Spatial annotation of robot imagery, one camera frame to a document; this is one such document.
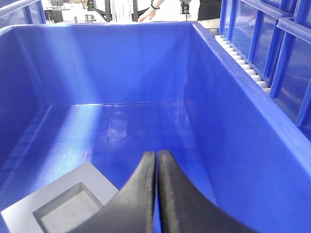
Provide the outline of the bystander hand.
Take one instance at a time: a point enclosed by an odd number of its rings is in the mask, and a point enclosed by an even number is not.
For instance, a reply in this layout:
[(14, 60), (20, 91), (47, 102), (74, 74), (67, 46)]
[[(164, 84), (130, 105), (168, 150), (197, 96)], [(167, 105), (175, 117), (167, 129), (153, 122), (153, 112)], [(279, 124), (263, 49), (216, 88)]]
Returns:
[(156, 9), (148, 8), (147, 11), (138, 18), (138, 22), (143, 22), (146, 19), (151, 20), (155, 15)]

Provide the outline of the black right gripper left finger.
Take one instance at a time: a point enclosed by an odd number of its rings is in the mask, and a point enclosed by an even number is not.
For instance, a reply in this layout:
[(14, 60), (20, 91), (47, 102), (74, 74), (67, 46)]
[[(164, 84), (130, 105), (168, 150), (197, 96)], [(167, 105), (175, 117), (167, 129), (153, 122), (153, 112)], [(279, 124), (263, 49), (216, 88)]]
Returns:
[(152, 233), (156, 195), (156, 153), (146, 151), (120, 191), (72, 233)]

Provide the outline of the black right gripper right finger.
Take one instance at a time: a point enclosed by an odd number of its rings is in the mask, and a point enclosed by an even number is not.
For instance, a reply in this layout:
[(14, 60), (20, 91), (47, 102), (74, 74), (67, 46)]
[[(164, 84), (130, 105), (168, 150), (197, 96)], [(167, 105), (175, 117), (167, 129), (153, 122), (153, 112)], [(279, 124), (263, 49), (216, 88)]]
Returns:
[(158, 154), (158, 204), (163, 233), (253, 233), (207, 199), (169, 150)]

